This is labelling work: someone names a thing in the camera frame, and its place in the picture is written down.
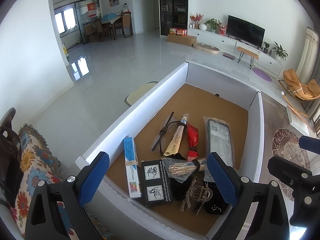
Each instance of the blue gripper pad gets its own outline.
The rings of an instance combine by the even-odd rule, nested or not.
[[[89,166],[85,166],[77,178],[83,181],[79,190],[78,202],[83,207],[89,203],[96,193],[100,182],[106,174],[110,164],[109,155],[105,152],[100,152]]]
[[[224,201],[235,207],[237,204],[236,187],[212,153],[208,155],[207,167]]]
[[[320,154],[320,140],[302,135],[299,139],[299,146],[307,151]]]

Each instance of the floral blanket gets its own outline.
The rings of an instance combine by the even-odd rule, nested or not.
[[[25,124],[19,131],[22,157],[20,168],[24,173],[15,208],[11,213],[16,224],[24,236],[29,205],[35,188],[40,180],[48,184],[63,181],[60,161],[52,156],[44,138],[31,125]],[[63,202],[58,203],[59,211],[66,230],[72,240],[79,239],[74,231]],[[117,236],[108,232],[95,217],[87,212],[91,222],[104,239],[116,240]]]

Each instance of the white cardboard box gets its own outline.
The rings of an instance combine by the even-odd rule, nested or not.
[[[83,156],[78,158],[76,161],[77,166],[82,169],[90,164],[100,151],[109,154],[111,166],[124,150],[123,139],[125,137],[135,138],[185,83],[210,93],[218,93],[221,98],[248,111],[247,135],[239,174],[249,177],[253,182],[258,182],[264,146],[264,118],[261,93],[232,76],[192,62],[185,62],[176,68],[122,114]],[[100,183],[98,191],[129,219],[153,233],[155,237],[158,236],[163,239],[211,239],[231,210],[229,205],[207,235],[202,236],[173,223],[130,199],[107,176]],[[101,200],[100,203],[93,203],[93,205],[97,205],[97,209],[101,209],[104,203]]]

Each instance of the black soap bar box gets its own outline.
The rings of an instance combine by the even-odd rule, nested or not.
[[[145,206],[156,206],[174,202],[170,190],[170,178],[162,160],[141,161],[141,178]]]

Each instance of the blue toothpaste box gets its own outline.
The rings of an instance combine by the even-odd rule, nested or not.
[[[141,197],[136,146],[132,137],[124,138],[123,143],[129,195],[131,198]]]

